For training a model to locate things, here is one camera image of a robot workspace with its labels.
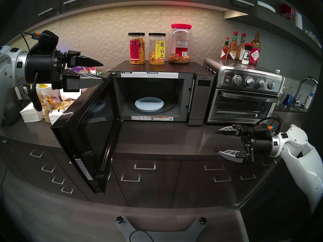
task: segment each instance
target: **backsplash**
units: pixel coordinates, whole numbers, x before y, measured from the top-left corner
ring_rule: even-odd
[[[41,33],[50,30],[59,36],[57,49],[81,51],[81,54],[100,61],[104,66],[98,70],[108,72],[124,60],[129,60],[128,32],[166,33],[166,57],[170,55],[171,24],[191,24],[191,40],[188,54],[191,61],[202,65],[204,58],[219,58],[225,37],[232,41],[234,31],[238,32],[237,44],[241,33],[246,33],[246,43],[251,43],[257,29],[224,20],[224,12],[211,9],[184,6],[125,6],[93,10],[68,16],[47,23],[30,32]],[[258,65],[286,77],[286,85],[296,88],[300,80],[307,76],[319,77],[321,63],[313,55],[292,42],[259,30],[261,53]],[[29,47],[37,41],[25,36]],[[28,50],[22,37],[9,44]],[[305,83],[301,91],[301,103],[313,90],[312,83]]]

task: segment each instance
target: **cabinet handle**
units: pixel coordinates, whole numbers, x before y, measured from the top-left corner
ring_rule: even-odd
[[[51,11],[51,10],[53,10],[53,8],[52,8],[52,7],[51,7],[51,8],[49,8],[49,9],[47,9],[47,10],[45,10],[44,12],[41,12],[40,14],[38,14],[38,16],[41,16],[42,14],[47,13],[48,11]]]
[[[51,170],[51,171],[47,171],[47,170],[44,170],[44,167],[45,167],[45,166],[46,166],[46,165],[44,165],[44,166],[43,166],[43,168],[42,168],[42,170],[43,170],[43,171],[45,171],[45,172],[49,172],[49,173],[54,172],[54,169],[55,169],[55,168],[53,168],[53,170]]]
[[[67,3],[74,2],[74,1],[78,1],[78,0],[70,0],[70,1],[64,2],[63,4],[65,5]]]
[[[246,178],[246,179],[255,179],[255,178],[256,178],[256,176],[255,176],[255,175],[253,175],[253,177],[252,177],[252,178]]]
[[[156,170],[156,162],[154,162],[154,168],[137,168],[137,164],[133,167],[136,170]]]
[[[40,156],[37,156],[37,155],[33,155],[33,152],[34,152],[34,151],[35,151],[35,150],[33,150],[33,151],[30,153],[30,155],[31,155],[31,156],[34,156],[34,157],[36,157],[36,158],[41,158],[41,157],[43,156],[44,152],[45,152],[45,151],[43,151],[43,152],[42,152],[42,154],[41,154]]]
[[[231,1],[242,2],[242,3],[248,4],[248,5],[252,6],[252,7],[254,6],[254,4],[252,4],[250,2],[243,1],[243,0],[231,0]]]
[[[207,169],[206,165],[205,165],[204,168],[205,168],[206,171],[223,171],[223,170],[225,170],[224,166],[222,166],[221,169]]]
[[[62,188],[61,192],[63,192],[63,193],[69,193],[69,192],[66,192],[66,191],[63,191],[63,190],[64,190],[64,187]]]
[[[60,184],[60,185],[64,184],[65,179],[63,179],[63,182],[62,183],[59,183],[59,182],[54,181],[55,178],[56,177],[53,178],[52,182],[57,183],[57,184]]]
[[[229,177],[229,180],[216,180],[215,178],[213,178],[214,182],[227,182],[227,181],[231,181],[231,178]]]
[[[263,167],[266,167],[266,166],[269,166],[269,165],[277,165],[277,162],[274,159],[273,159],[273,161],[274,161],[273,164],[268,164],[268,165],[266,165],[264,162],[262,162],[263,163]]]
[[[121,181],[126,181],[126,182],[139,182],[140,181],[140,175],[138,176],[138,180],[124,180],[123,179],[124,174],[121,176]]]

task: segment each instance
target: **white plate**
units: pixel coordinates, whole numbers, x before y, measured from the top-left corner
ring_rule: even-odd
[[[276,13],[276,10],[272,7],[272,6],[269,6],[268,4],[264,3],[264,2],[260,2],[258,1],[258,5],[260,6],[263,6],[263,7],[266,7],[268,9],[270,9],[271,11],[275,12]]]
[[[160,110],[164,102],[156,97],[144,97],[135,102],[135,106],[143,112],[156,112]]]

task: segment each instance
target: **red label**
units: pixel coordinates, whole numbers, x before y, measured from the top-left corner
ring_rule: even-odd
[[[250,61],[257,63],[260,54],[260,48],[253,47],[250,52]]]
[[[176,40],[175,56],[187,56],[188,40]]]
[[[130,59],[133,61],[139,60],[139,41],[130,41]]]

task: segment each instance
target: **oven door handle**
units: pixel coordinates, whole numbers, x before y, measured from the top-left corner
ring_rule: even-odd
[[[226,98],[233,98],[239,100],[251,100],[251,101],[263,101],[263,102],[277,102],[278,98],[266,98],[266,97],[255,97],[255,96],[248,96],[248,95],[239,95],[239,94],[232,94],[227,92],[220,91],[220,94]]]

